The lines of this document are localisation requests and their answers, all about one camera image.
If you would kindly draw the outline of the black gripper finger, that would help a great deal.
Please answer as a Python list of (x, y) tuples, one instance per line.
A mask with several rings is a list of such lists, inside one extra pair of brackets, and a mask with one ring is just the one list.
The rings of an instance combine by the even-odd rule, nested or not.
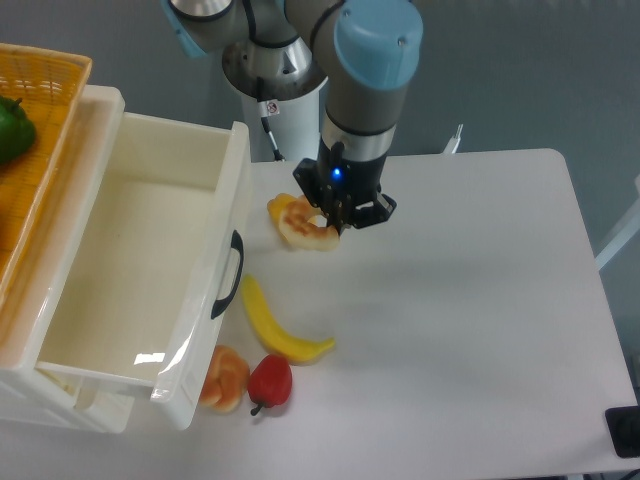
[(304, 158), (295, 167), (293, 177), (310, 205), (319, 208), (327, 225), (341, 235), (345, 228), (345, 200), (333, 169), (326, 162)]
[(363, 229), (387, 222), (396, 207), (397, 202), (393, 198), (377, 192), (373, 200), (354, 208), (350, 217), (350, 225), (356, 229)]

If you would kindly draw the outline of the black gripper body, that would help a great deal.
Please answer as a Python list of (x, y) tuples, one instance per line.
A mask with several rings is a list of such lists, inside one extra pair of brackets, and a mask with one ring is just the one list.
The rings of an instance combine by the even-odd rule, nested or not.
[(321, 142), (318, 160), (326, 162), (333, 169), (334, 178), (340, 181), (339, 189), (345, 200), (345, 228), (352, 227), (350, 217), (354, 208), (373, 200), (377, 192), (382, 193), (380, 180), (386, 156), (355, 161), (347, 158), (342, 142), (334, 143), (331, 148)]

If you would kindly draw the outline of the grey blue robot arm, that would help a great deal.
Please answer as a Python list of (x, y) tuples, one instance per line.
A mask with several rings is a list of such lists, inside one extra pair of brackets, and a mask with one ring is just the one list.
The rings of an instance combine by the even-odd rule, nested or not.
[(327, 88), (318, 147), (294, 170), (302, 193), (337, 230), (386, 222), (396, 208), (381, 187), (424, 24), (410, 1), (166, 1), (183, 50), (222, 50), (227, 80), (252, 98), (266, 135), (271, 101)]

